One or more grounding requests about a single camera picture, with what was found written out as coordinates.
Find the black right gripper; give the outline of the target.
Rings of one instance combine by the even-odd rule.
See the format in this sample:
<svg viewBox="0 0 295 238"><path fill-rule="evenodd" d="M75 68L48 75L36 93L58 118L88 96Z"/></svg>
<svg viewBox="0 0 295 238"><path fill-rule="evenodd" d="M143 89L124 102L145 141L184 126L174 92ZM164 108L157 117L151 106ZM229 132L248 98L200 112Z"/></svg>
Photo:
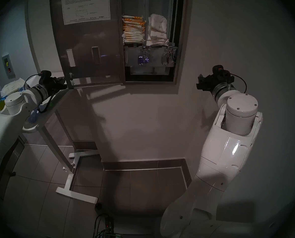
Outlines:
<svg viewBox="0 0 295 238"><path fill-rule="evenodd" d="M202 74L200 74L198 77L198 83L196 84L196 87L198 90L202 91L209 91L213 92L215 87L221 83L223 83L223 77L220 75L212 74L204 77Z"/></svg>

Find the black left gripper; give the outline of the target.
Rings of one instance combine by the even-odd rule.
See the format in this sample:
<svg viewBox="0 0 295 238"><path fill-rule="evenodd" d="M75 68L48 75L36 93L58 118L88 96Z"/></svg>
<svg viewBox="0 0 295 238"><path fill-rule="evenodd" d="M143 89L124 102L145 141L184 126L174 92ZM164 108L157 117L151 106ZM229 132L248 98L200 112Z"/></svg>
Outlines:
<svg viewBox="0 0 295 238"><path fill-rule="evenodd" d="M61 84L60 81L66 81L65 77L46 78L45 88L47 93L58 93L62 89L67 89L67 85Z"/></svg>

